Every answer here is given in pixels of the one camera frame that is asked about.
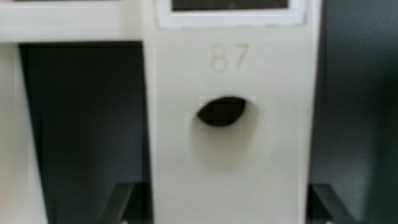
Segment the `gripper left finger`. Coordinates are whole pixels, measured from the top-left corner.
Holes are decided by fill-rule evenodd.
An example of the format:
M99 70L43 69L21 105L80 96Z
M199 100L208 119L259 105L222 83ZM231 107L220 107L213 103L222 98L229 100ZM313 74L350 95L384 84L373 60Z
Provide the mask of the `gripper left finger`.
M144 224L144 191L140 183L119 183L94 224Z

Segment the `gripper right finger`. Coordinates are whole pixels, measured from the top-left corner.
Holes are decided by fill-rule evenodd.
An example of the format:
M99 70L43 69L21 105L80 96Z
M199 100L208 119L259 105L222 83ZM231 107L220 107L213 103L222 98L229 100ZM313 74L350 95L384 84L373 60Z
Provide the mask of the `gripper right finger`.
M307 224L361 224L329 184L309 185Z

